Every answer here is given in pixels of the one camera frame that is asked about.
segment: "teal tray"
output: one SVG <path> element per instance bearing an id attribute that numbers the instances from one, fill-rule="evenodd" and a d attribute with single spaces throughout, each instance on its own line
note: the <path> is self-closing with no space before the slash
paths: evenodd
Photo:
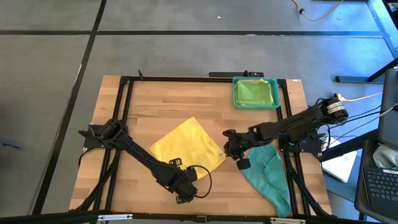
<path id="1" fill-rule="evenodd" d="M 271 94 L 274 99 L 274 103 L 272 106 L 269 105 L 237 105 L 235 103 L 235 83 L 238 80 L 265 80 L 271 84 Z M 233 90 L 233 103 L 236 109 L 250 109 L 250 110 L 274 110 L 280 106 L 279 99 L 279 90 L 278 90 L 278 82 L 276 78 L 267 78 L 267 77 L 234 77 L 232 80 L 232 90 Z"/>

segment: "concrete floor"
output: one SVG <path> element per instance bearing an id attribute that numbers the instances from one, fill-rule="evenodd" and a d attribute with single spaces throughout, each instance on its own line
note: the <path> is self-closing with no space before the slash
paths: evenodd
<path id="1" fill-rule="evenodd" d="M 372 4 L 379 6 L 379 1 Z M 3 0 L 0 30 L 91 30 L 100 2 Z M 336 4 L 300 3 L 311 17 Z M 383 8 L 375 8 L 385 15 Z M 289 0 L 113 0 L 105 7 L 99 29 L 379 30 L 366 3 L 344 2 L 324 20 L 308 22 Z M 396 30 L 390 30 L 394 37 Z M 87 41 L 85 35 L 0 36 L 0 136 L 25 145 L 23 150 L 0 148 L 0 202 L 6 205 L 0 207 L 0 217 L 30 212 Z M 262 71 L 271 77 L 301 79 L 307 102 L 312 104 L 332 93 L 357 98 L 381 91 L 381 85 L 335 83 L 333 77 L 368 76 L 392 59 L 380 37 L 97 36 L 43 212 L 68 210 L 83 145 L 77 131 L 91 121 L 103 75 L 137 75 L 138 69 L 146 76 L 193 77 L 205 77 L 210 71 Z M 375 96 L 345 106 L 354 115 L 378 106 L 380 100 L 381 96 Z M 332 135 L 359 123 L 335 129 Z M 372 123 L 353 134 L 376 127 Z M 339 209 L 346 207 L 344 199 L 329 196 L 335 215 L 357 217 L 352 206 Z"/>

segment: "yellow cloth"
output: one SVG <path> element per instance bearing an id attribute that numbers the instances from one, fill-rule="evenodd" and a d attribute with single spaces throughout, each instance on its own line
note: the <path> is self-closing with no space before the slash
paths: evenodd
<path id="1" fill-rule="evenodd" d="M 181 169 L 200 165 L 211 172 L 225 160 L 224 152 L 194 117 L 184 121 L 158 140 L 150 147 L 150 150 L 156 159 L 163 162 L 169 163 L 172 159 L 181 158 Z M 207 172 L 200 167 L 194 167 L 194 169 L 198 179 L 207 175 Z"/>

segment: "wooden table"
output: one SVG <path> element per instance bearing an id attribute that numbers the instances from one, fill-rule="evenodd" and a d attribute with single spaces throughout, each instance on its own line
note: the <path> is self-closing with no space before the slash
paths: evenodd
<path id="1" fill-rule="evenodd" d="M 93 123 L 104 124 L 112 117 L 119 80 L 119 76 L 104 76 Z M 301 81 L 287 80 L 287 85 L 293 114 L 305 110 L 307 104 Z M 281 89 L 280 96 L 286 117 Z M 230 83 L 134 82 L 127 125 L 133 140 L 148 151 L 153 143 L 192 116 L 196 117 L 220 149 L 226 142 L 222 132 L 228 128 L 246 132 L 254 124 L 277 121 L 276 110 L 234 109 Z M 83 157 L 71 209 L 79 206 L 97 184 L 103 154 L 104 150 L 98 149 Z M 303 153 L 301 157 L 307 188 L 322 208 L 331 213 L 319 161 L 312 154 Z M 146 167 L 123 151 L 111 210 L 128 213 L 276 216 L 273 204 L 251 186 L 232 159 L 227 158 L 211 176 L 213 188 L 209 196 L 177 205 L 175 194 L 163 189 Z M 198 194 L 203 195 L 208 190 L 209 180 L 202 178 L 194 184 Z M 106 192 L 104 190 L 100 208 L 104 208 Z M 303 213 L 299 192 L 296 186 L 298 210 Z"/>

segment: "laptop keyboard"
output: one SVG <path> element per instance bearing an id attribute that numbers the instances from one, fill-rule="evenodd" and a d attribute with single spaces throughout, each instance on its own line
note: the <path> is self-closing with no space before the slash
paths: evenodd
<path id="1" fill-rule="evenodd" d="M 398 202 L 398 170 L 363 169 L 368 197 Z"/>

